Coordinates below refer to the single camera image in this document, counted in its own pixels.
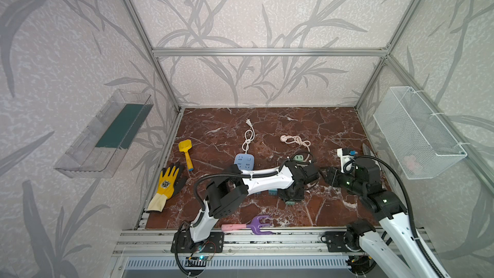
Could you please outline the light green plug cube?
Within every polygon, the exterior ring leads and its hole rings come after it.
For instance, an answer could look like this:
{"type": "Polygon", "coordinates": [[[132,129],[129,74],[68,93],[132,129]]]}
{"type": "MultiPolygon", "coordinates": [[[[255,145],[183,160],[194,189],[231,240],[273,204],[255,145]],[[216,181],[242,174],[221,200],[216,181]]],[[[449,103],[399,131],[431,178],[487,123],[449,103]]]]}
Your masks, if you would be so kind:
{"type": "Polygon", "coordinates": [[[296,154],[293,159],[297,162],[305,162],[306,159],[304,158],[303,154],[296,154]]]}

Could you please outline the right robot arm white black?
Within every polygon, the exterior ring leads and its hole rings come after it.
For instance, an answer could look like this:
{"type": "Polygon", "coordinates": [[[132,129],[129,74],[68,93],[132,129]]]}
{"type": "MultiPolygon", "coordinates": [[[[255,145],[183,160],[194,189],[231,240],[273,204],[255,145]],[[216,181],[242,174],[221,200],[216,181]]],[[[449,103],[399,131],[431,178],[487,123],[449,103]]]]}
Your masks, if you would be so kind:
{"type": "Polygon", "coordinates": [[[340,162],[340,167],[323,168],[324,181],[359,197],[400,253],[396,254],[366,220],[347,225],[346,247],[353,252],[365,252],[388,277],[448,277],[446,269],[418,233],[408,192],[397,172],[382,159],[369,155],[349,154],[342,156],[340,162]],[[381,167],[395,177],[403,198],[382,187],[381,167]]]}

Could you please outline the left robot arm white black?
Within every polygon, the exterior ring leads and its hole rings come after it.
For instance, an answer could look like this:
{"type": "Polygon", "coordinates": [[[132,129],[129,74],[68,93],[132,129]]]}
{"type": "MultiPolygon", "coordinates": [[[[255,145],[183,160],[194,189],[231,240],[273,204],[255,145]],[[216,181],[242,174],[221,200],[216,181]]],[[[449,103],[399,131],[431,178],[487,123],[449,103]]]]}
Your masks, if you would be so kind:
{"type": "Polygon", "coordinates": [[[234,213],[247,196],[276,190],[284,202],[304,201],[306,186],[319,179],[312,162],[286,159],[280,166],[258,171],[241,170],[232,165],[223,172],[202,176],[194,183],[194,197],[200,204],[196,218],[184,221],[176,233],[177,251],[192,249],[209,239],[216,223],[234,213]]]}

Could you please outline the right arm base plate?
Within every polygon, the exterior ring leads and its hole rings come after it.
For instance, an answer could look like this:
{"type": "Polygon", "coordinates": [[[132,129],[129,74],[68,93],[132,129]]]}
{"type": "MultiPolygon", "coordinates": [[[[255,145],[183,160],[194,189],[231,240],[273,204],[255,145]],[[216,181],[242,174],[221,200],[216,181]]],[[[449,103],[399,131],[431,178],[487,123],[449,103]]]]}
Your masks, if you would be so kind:
{"type": "Polygon", "coordinates": [[[325,244],[328,252],[361,252],[357,241],[346,238],[346,231],[328,231],[320,236],[320,241],[325,244]]]}

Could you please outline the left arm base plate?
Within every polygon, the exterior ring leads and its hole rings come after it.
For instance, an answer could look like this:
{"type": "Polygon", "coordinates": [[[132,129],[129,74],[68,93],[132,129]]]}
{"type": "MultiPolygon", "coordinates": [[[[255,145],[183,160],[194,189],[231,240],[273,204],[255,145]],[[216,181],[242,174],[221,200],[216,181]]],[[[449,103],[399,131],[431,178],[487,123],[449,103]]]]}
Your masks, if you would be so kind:
{"type": "Polygon", "coordinates": [[[174,254],[185,253],[221,253],[225,242],[223,232],[212,232],[207,239],[193,241],[190,232],[177,232],[172,240],[171,252],[174,254]]]}

